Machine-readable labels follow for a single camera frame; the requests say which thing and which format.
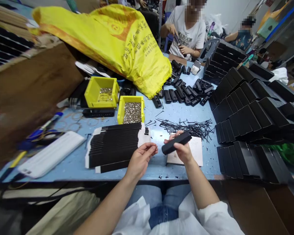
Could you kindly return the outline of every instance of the white sleeve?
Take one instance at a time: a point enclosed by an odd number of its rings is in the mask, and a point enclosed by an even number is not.
[[[195,49],[204,48],[205,38],[206,38],[206,24],[204,21],[201,21],[200,32],[196,40]]]
[[[176,12],[176,7],[172,11],[172,13],[169,16],[169,18],[167,19],[166,23],[174,24],[175,12]]]
[[[204,209],[196,210],[204,229],[210,235],[244,235],[238,223],[228,213],[228,205],[217,202]]]

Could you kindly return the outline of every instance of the person's hand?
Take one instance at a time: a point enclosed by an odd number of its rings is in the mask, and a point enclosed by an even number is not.
[[[192,52],[194,52],[193,49],[190,49],[189,47],[186,46],[179,46],[180,52],[182,55],[187,55],[187,54],[191,54]]]
[[[139,0],[139,4],[143,8],[146,8],[147,7],[147,2],[145,2],[144,0]]]
[[[140,146],[132,155],[124,178],[136,183],[146,172],[149,160],[158,153],[158,146],[155,143],[145,143]]]
[[[184,131],[178,131],[176,134],[170,135],[169,140],[164,140],[164,143],[168,143],[170,140],[173,138],[177,137],[178,135],[182,134]],[[185,164],[188,162],[191,162],[193,160],[193,155],[190,150],[189,144],[186,143],[185,145],[179,144],[179,143],[174,143],[173,145],[176,148],[176,153],[179,156],[180,160]]]
[[[165,26],[166,26],[166,29],[168,30],[168,32],[171,33],[173,36],[175,34],[177,35],[177,31],[176,31],[174,24],[166,23]]]

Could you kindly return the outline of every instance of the blue chair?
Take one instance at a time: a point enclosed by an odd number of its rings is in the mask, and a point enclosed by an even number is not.
[[[171,12],[166,12],[164,14],[164,22],[167,22],[167,19],[169,18],[169,16],[171,15]],[[168,42],[169,41],[173,41],[173,35],[172,34],[169,34],[166,38],[166,44],[164,45],[164,52],[167,51],[168,49]]]

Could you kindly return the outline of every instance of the plastic chair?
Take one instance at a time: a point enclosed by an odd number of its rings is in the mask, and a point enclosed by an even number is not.
[[[167,22],[167,19],[169,18],[169,16],[171,15],[171,12],[166,12],[164,14],[164,23]],[[166,37],[166,44],[164,45],[164,52],[167,51],[168,49],[168,42],[169,41],[173,41],[173,35],[172,34],[169,34],[167,37]]]
[[[218,46],[220,39],[210,39],[209,41],[207,41],[204,45],[204,48],[201,50],[202,53],[200,55],[200,57],[198,58],[199,62],[205,62],[211,55],[212,53],[214,53],[215,48]]]

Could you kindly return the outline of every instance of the stack of black boxes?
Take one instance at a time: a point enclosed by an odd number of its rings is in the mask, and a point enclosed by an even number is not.
[[[218,85],[229,70],[236,68],[245,58],[244,51],[220,40],[214,53],[206,61],[204,79]]]
[[[294,91],[258,64],[231,68],[209,103],[216,120],[220,170],[232,178],[287,183],[277,151],[260,144],[294,143]]]

